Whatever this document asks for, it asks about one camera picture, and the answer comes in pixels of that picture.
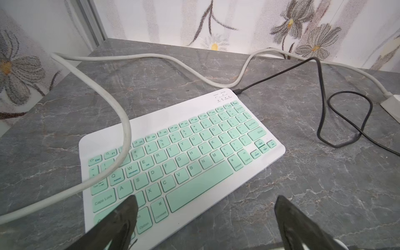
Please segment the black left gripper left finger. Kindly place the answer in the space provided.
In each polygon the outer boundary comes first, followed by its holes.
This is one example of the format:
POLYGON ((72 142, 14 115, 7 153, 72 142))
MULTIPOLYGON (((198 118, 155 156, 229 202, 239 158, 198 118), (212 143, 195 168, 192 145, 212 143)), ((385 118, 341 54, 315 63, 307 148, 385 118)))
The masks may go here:
POLYGON ((136 197, 127 197, 69 250, 128 250, 137 222, 139 207, 136 197))

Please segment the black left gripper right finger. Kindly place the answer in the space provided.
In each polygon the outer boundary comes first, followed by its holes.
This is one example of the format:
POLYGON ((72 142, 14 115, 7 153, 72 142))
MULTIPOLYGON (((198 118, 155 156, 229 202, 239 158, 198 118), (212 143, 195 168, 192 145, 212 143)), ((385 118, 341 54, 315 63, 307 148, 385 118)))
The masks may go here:
POLYGON ((274 211, 285 250, 345 249, 283 195, 278 196, 274 211))

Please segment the white power strip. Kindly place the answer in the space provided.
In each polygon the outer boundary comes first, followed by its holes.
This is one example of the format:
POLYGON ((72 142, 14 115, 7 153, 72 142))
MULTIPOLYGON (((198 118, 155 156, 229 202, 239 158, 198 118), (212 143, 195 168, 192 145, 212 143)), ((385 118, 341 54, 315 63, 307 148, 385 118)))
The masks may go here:
POLYGON ((382 102, 381 107, 398 123, 400 123, 400 96, 393 95, 384 102, 382 102))

